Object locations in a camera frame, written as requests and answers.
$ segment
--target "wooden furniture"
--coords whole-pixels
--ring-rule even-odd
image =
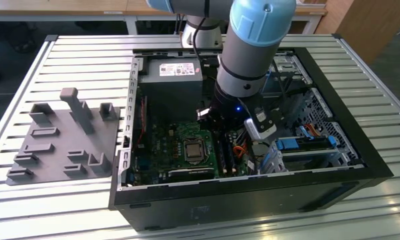
[[[129,0],[0,0],[0,15],[125,14]]]
[[[303,4],[327,4],[329,0],[299,0]]]
[[[341,34],[373,63],[400,30],[400,0],[327,0],[326,9],[315,33]]]
[[[323,7],[298,7],[293,33],[314,34]],[[0,22],[126,21],[137,35],[137,21],[175,21],[175,15],[149,7],[146,0],[0,0]]]

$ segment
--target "power supply label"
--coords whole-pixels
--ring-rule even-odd
[[[194,63],[167,63],[161,65],[161,77],[195,75]]]

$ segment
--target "floor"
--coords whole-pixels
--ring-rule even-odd
[[[122,22],[105,22],[95,30],[85,30],[74,22],[38,22],[34,37],[39,45],[47,35],[125,35],[126,26]],[[0,119],[12,101],[26,73],[35,60],[38,52],[19,54],[6,41],[0,41]],[[400,99],[400,35],[395,36],[375,63],[373,70]]]

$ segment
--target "gray 3d printed holder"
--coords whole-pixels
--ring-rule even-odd
[[[121,108],[102,103],[90,109],[78,89],[64,88],[60,99],[71,110],[32,106],[32,124],[6,184],[22,185],[110,177],[115,159]]]

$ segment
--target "slatted metal table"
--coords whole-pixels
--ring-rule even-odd
[[[393,179],[326,210],[147,232],[137,232],[121,213],[107,209],[110,177],[6,185],[34,103],[68,108],[59,101],[60,90],[77,87],[90,107],[113,102],[125,108],[133,49],[181,47],[171,35],[60,36],[44,42],[0,122],[0,239],[400,238],[400,102],[343,39],[289,35],[282,46],[309,49],[395,174]]]

